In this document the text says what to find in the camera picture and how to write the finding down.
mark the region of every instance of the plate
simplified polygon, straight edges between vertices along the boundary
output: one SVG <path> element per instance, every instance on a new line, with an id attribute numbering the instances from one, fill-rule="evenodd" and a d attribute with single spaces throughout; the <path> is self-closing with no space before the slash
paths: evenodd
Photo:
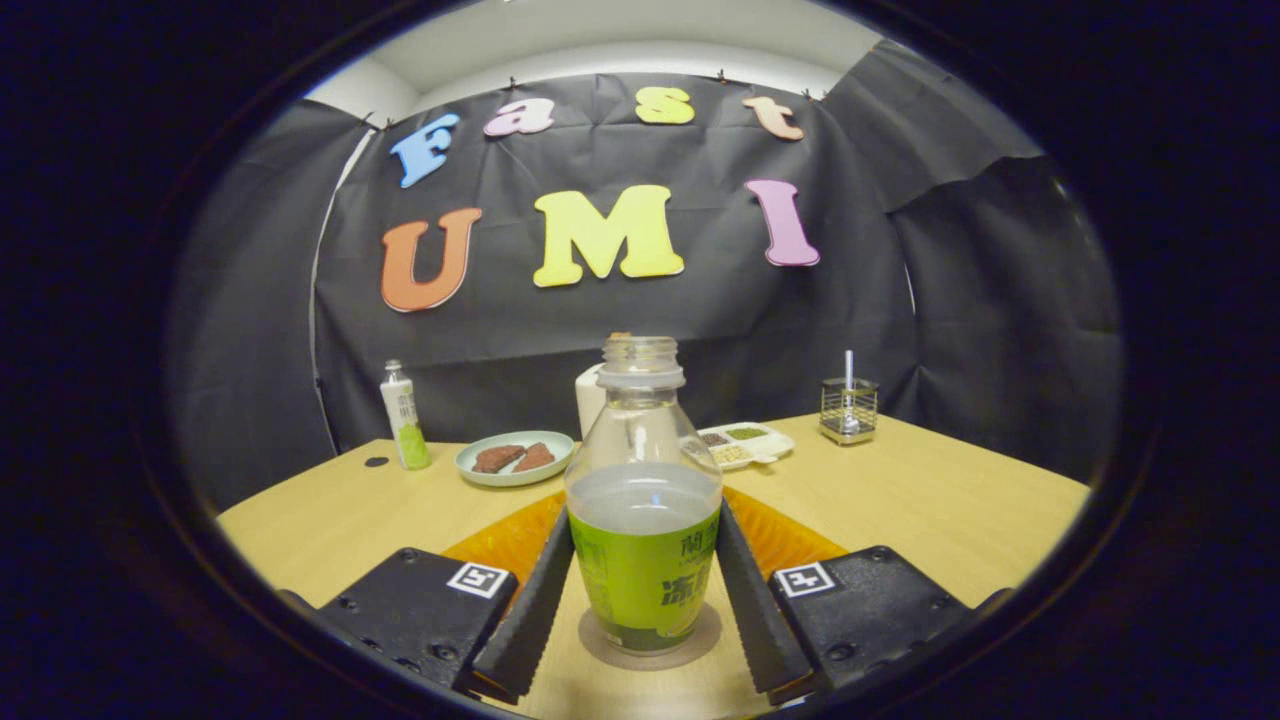
<path id="1" fill-rule="evenodd" d="M 742 434 L 742 430 L 759 434 L 739 439 L 731 434 L 735 430 L 739 434 Z M 724 441 L 719 445 L 707 443 L 707 448 L 712 451 L 712 459 L 716 460 L 716 464 L 719 465 L 721 470 L 736 470 L 737 468 L 745 468 L 751 462 L 773 462 L 778 457 L 791 452 L 796 446 L 796 442 L 790 437 L 768 425 L 762 425 L 760 423 L 730 423 L 727 425 L 716 425 L 714 428 L 698 430 L 698 434 L 704 436 L 703 442 L 707 441 L 705 436 L 709 434 L 719 436 Z"/>
<path id="2" fill-rule="evenodd" d="M 541 442 L 547 445 L 547 450 L 556 457 L 552 462 L 543 465 L 541 468 L 534 468 L 532 470 L 525 470 L 524 473 L 512 473 L 512 468 L 520 464 L 520 460 L 513 460 L 507 464 L 506 468 L 498 470 L 497 473 L 476 473 L 471 468 L 476 464 L 476 455 L 481 451 L 489 450 L 490 447 L 498 447 L 499 445 L 522 445 L 529 447 L 535 442 Z M 547 478 L 559 473 L 568 465 L 568 459 L 573 455 L 573 438 L 562 434 L 553 433 L 550 430 L 521 430 L 518 433 L 503 433 L 500 436 L 486 437 L 481 441 L 472 442 L 471 445 L 462 448 L 453 457 L 453 465 L 457 466 L 458 473 L 462 477 L 481 486 L 490 486 L 497 488 L 509 488 L 516 486 L 527 486 L 530 483 L 536 483 L 539 480 L 545 480 Z"/>

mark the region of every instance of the orange letter u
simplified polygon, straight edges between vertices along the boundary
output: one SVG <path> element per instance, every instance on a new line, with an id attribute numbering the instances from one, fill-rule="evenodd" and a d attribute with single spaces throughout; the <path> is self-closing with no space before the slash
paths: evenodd
<path id="1" fill-rule="evenodd" d="M 412 313 L 444 302 L 458 291 L 467 274 L 467 254 L 471 249 L 471 225 L 480 219 L 479 208 L 463 208 L 445 213 L 440 218 L 444 231 L 444 261 L 440 272 L 430 282 L 413 279 L 413 256 L 417 243 L 430 224 L 425 220 L 404 223 L 387 231 L 383 245 L 383 301 L 393 310 Z"/>

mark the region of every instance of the plastic bottle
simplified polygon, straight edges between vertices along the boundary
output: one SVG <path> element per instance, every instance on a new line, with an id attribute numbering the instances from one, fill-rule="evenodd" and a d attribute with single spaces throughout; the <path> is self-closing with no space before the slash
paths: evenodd
<path id="1" fill-rule="evenodd" d="M 401 372 L 399 360 L 387 361 L 387 377 L 383 378 L 380 387 L 401 465 L 407 470 L 426 468 L 431 464 L 431 456 L 426 452 L 426 441 L 422 439 L 422 429 L 417 424 L 413 380 Z"/>
<path id="2" fill-rule="evenodd" d="M 591 609 L 625 652 L 675 650 L 694 630 L 719 524 L 721 471 L 680 409 L 669 337 L 611 337 L 605 404 L 564 471 Z"/>

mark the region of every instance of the letter m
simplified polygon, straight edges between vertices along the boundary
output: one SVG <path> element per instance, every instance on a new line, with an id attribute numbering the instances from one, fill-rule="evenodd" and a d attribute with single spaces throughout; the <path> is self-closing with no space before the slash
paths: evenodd
<path id="1" fill-rule="evenodd" d="M 671 249 L 667 233 L 667 199 L 671 191 L 659 184 L 635 184 L 618 196 L 605 219 L 585 195 L 576 191 L 553 192 L 534 202 L 547 215 L 547 243 L 543 266 L 534 273 L 534 284 L 554 287 L 582 279 L 582 266 L 573 261 L 573 246 L 598 278 L 613 269 L 622 243 L 627 256 L 620 265 L 628 278 L 675 275 L 685 260 Z"/>

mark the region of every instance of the black curtain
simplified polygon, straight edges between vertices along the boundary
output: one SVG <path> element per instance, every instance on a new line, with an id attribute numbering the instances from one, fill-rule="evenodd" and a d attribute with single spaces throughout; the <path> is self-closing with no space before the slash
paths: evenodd
<path id="1" fill-rule="evenodd" d="M 635 92 L 645 86 L 689 92 L 694 120 L 643 123 Z M 791 108 L 805 138 L 764 129 L 742 105 L 755 95 Z M 556 102 L 553 127 L 483 133 L 499 108 L 530 97 Z M 461 120 L 444 165 L 402 188 L 390 149 L 447 113 Z M 643 73 L 458 100 L 375 132 L 326 219 L 365 132 L 300 102 L 237 161 L 192 236 L 170 406 L 192 475 L 219 507 L 332 456 L 330 430 L 339 452 L 387 437 L 378 383 L 388 357 L 415 380 L 429 441 L 529 428 L 576 437 L 573 378 L 616 331 L 681 342 L 681 402 L 700 427 L 815 411 L 819 380 L 841 374 L 854 348 L 887 415 L 1080 480 L 1106 455 L 1120 322 L 1088 219 L 1016 126 L 892 42 L 822 101 Z M 742 187 L 759 178 L 799 188 L 817 265 L 765 260 L 764 217 Z M 671 190 L 667 224 L 685 270 L 627 278 L 614 266 L 604 279 L 585 272 L 573 286 L 536 287 L 544 217 L 534 201 L 576 190 L 607 215 L 635 184 Z M 415 277 L 430 279 L 438 220 L 461 208 L 484 215 L 457 293 L 428 310 L 389 309 L 383 234 L 428 222 Z"/>
<path id="2" fill-rule="evenodd" d="M 193 223 L 174 275 L 165 392 L 188 477 L 219 510 L 333 457 L 311 370 L 311 264 L 367 129 L 294 104 Z"/>
<path id="3" fill-rule="evenodd" d="M 1087 480 L 1119 416 L 1119 301 L 1053 163 L 960 79 L 879 42 L 826 102 L 876 168 L 911 278 L 916 416 Z"/>
<path id="4" fill-rule="evenodd" d="M 678 87 L 696 115 L 649 126 L 636 91 Z M 742 100 L 767 95 L 794 111 L 799 142 L 782 141 Z M 484 124 L 515 100 L 556 102 L 536 135 L 488 138 Z M 390 147 L 454 113 L 447 161 L 401 188 Z M 750 179 L 799 188 L 796 205 L 813 266 L 765 260 L 769 234 Z M 667 224 L 681 274 L 627 278 L 614 268 L 575 286 L 540 288 L 544 218 L 535 200 L 576 190 L 608 214 L 635 184 L 671 190 Z M 439 272 L 436 220 L 480 208 L 466 279 L 447 302 L 396 313 L 381 300 L 381 236 L 426 220 L 415 273 Z M 579 434 L 573 378 L 599 361 L 614 331 L 680 343 L 689 379 L 681 404 L 695 424 L 814 413 L 819 380 L 859 352 L 859 375 L 882 383 L 884 410 L 916 419 L 910 293 L 900 243 L 876 193 L 874 170 L 818 102 L 785 91 L 669 74 L 558 78 L 494 91 L 410 118 L 370 143 L 337 196 L 316 284 L 320 372 L 339 450 L 387 434 L 378 395 L 387 357 L 415 380 L 428 439 L 474 441 L 544 428 Z"/>

